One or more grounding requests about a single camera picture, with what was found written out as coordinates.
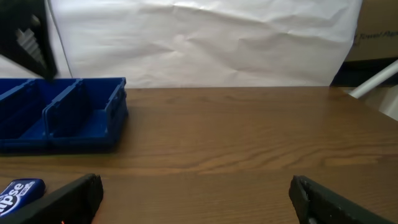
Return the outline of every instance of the white paper sheet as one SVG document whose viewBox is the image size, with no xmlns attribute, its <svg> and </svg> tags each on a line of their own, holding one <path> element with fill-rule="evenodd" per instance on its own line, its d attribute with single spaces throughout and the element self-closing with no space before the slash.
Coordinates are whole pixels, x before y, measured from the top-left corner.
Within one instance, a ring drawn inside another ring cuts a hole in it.
<svg viewBox="0 0 398 224">
<path fill-rule="evenodd" d="M 329 85 L 361 0 L 52 0 L 74 77 L 127 87 Z M 61 76 L 70 74 L 52 31 Z M 21 70 L 0 62 L 1 75 Z"/>
</svg>

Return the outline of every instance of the cardboard box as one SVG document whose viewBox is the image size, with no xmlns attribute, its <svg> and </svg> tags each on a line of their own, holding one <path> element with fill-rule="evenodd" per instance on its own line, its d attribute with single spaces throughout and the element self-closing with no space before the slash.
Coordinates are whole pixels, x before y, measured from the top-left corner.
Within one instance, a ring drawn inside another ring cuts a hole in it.
<svg viewBox="0 0 398 224">
<path fill-rule="evenodd" d="M 347 61 L 398 57 L 398 0 L 363 0 Z"/>
</svg>

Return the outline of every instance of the white pole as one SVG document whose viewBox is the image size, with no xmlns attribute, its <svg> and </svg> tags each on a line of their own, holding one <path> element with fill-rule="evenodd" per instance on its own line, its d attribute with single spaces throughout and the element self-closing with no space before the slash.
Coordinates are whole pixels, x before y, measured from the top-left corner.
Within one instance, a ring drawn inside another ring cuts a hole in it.
<svg viewBox="0 0 398 224">
<path fill-rule="evenodd" d="M 379 73 L 375 74 L 368 81 L 362 83 L 362 85 L 358 86 L 355 90 L 353 90 L 350 93 L 350 95 L 355 98 L 359 98 L 363 96 L 365 93 L 372 90 L 378 84 L 384 82 L 385 80 L 393 76 L 397 72 L 398 72 L 398 60 L 387 66 L 385 69 L 381 70 Z"/>
</svg>

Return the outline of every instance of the blue bin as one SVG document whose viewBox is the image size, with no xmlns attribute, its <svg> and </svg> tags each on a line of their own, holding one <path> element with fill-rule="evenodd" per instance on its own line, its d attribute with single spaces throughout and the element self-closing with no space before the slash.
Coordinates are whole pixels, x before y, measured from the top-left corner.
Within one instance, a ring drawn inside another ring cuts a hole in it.
<svg viewBox="0 0 398 224">
<path fill-rule="evenodd" d="M 127 115 L 125 78 L 77 80 L 46 108 L 46 130 L 55 148 L 108 148 Z"/>
<path fill-rule="evenodd" d="M 0 80 L 0 149 L 46 148 L 43 112 L 75 80 Z"/>
</svg>

